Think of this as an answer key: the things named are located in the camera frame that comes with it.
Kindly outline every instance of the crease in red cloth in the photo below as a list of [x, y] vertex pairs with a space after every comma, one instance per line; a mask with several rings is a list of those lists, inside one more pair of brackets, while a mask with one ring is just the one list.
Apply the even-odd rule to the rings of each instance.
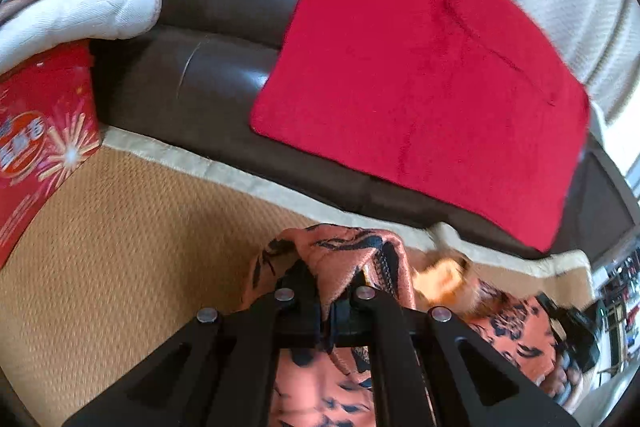
[[250, 124], [545, 251], [588, 120], [584, 88], [511, 0], [299, 0]]

